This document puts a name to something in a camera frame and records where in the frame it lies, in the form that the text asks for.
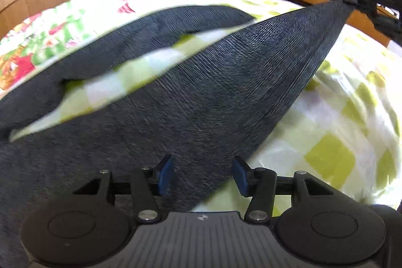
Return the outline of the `dark grey pants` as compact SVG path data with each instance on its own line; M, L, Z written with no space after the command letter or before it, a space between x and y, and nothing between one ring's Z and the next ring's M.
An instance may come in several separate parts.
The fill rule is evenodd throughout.
M228 6L147 15L57 61L1 100L1 266L26 267L19 230L30 210L89 179L172 154L164 209L189 210L249 158L318 70L353 7L329 1L253 23ZM64 83L92 78L190 33L236 31L104 109L10 141L60 104Z

